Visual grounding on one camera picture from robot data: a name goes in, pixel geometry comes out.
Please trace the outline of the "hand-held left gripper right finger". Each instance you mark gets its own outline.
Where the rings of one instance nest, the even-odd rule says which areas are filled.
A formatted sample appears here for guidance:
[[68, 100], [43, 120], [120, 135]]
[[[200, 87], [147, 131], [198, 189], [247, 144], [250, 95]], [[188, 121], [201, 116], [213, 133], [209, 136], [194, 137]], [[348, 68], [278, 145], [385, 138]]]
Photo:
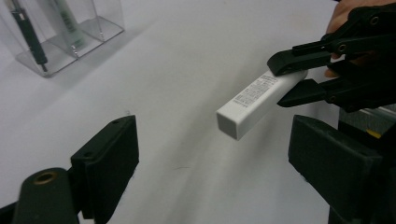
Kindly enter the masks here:
[[375, 176], [382, 157], [327, 123], [293, 118], [289, 162], [342, 219], [373, 212]]

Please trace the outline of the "black pen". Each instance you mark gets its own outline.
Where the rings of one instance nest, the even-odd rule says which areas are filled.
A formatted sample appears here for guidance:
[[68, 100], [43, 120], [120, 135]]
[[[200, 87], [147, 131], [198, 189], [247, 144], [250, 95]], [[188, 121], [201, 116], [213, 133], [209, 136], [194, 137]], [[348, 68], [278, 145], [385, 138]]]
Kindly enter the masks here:
[[46, 63], [48, 62], [48, 59], [46, 57], [45, 51], [41, 46], [41, 43], [38, 40], [33, 24], [31, 23], [25, 9], [19, 3], [19, 0], [10, 1], [10, 12], [18, 27], [20, 28], [21, 34], [34, 57], [35, 62], [41, 66], [42, 70], [45, 73], [47, 73], [48, 69], [46, 67]]

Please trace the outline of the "clear acrylic pen holder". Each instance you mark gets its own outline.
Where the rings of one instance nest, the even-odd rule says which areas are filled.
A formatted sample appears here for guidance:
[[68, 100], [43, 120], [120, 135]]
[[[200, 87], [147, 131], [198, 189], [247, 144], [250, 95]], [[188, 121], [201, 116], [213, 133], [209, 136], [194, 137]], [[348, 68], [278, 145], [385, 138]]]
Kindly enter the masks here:
[[25, 9], [48, 62], [45, 73], [29, 50], [10, 10], [10, 0], [0, 0], [0, 42], [13, 58], [42, 77], [51, 77], [124, 32], [120, 0], [65, 0], [85, 37], [83, 48], [72, 50], [65, 42], [53, 0], [19, 0]]

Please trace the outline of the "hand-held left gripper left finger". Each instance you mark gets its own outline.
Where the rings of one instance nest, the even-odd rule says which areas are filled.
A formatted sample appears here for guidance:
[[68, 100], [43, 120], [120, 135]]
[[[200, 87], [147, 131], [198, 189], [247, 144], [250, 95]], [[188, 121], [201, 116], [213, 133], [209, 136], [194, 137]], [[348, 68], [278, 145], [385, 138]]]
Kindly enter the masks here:
[[115, 119], [71, 157], [70, 179], [77, 210], [107, 224], [139, 163], [135, 116]]

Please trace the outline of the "green highlighter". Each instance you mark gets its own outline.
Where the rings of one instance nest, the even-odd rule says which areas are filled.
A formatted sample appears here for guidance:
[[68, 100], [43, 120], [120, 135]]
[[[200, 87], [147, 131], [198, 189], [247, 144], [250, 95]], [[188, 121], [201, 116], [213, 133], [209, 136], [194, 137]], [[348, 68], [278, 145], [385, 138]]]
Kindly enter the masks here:
[[59, 14], [62, 33], [67, 45], [72, 50], [83, 48], [86, 44], [85, 37], [67, 2], [65, 0], [53, 0], [53, 4]]

